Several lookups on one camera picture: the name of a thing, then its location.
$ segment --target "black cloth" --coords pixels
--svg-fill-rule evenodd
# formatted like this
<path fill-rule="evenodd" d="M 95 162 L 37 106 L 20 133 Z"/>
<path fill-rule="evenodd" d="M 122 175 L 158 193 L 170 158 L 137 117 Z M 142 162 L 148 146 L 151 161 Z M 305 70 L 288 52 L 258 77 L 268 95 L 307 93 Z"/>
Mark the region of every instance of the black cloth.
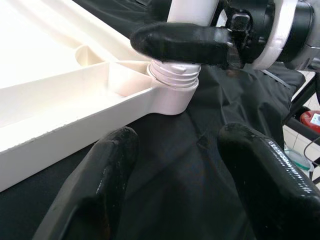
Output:
<path fill-rule="evenodd" d="M 135 0 L 75 2 L 126 37 L 152 22 L 146 7 Z M 226 123 L 242 123 L 283 146 L 282 120 L 304 77 L 281 64 L 269 71 L 290 88 L 250 66 L 239 71 L 203 66 L 199 87 L 184 113 L 150 114 L 129 125 L 140 138 L 140 154 L 127 186 L 117 239 L 254 239 L 233 179 L 219 156 L 217 134 Z M 0 193 L 1 240 L 32 237 L 64 180 L 88 150 Z"/>

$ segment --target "robotic arm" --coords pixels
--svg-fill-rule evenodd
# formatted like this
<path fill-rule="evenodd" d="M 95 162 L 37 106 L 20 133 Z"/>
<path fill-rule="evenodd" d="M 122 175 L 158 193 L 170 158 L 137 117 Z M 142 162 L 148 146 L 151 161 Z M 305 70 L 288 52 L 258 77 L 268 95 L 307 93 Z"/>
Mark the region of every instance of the robotic arm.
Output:
<path fill-rule="evenodd" d="M 224 10 L 223 27 L 209 26 Z M 162 62 L 320 71 L 318 0 L 173 0 L 168 22 L 139 29 L 131 45 Z"/>

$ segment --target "white plastic part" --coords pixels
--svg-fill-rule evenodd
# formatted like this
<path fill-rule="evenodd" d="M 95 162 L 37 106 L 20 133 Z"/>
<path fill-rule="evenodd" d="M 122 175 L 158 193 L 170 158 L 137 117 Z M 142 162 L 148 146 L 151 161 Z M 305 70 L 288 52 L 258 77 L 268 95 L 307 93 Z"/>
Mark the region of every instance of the white plastic part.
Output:
<path fill-rule="evenodd" d="M 271 34 L 261 55 L 252 63 L 256 70 L 265 70 L 280 56 L 294 22 L 298 0 L 274 0 L 275 14 Z"/>
<path fill-rule="evenodd" d="M 208 26 L 212 22 L 218 3 L 219 0 L 172 0 L 167 21 Z M 193 86 L 190 89 L 192 91 L 190 94 L 193 95 L 198 86 L 201 65 L 152 60 L 148 69 L 151 76 L 169 86 L 176 88 Z"/>
<path fill-rule="evenodd" d="M 1 0 L 0 36 L 0 191 L 144 115 L 183 112 L 198 86 L 149 76 L 72 0 Z"/>

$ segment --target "white plastic tube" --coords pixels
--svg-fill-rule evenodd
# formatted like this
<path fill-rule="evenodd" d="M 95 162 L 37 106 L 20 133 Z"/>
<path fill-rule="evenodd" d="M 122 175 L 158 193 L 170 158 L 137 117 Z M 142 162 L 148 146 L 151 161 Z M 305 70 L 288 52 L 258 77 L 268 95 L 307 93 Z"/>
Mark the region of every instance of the white plastic tube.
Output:
<path fill-rule="evenodd" d="M 218 3 L 219 0 L 172 0 L 167 21 L 208 26 L 213 19 Z M 169 86 L 192 88 L 190 90 L 194 92 L 198 86 L 200 70 L 200 64 L 152 60 L 148 73 Z"/>

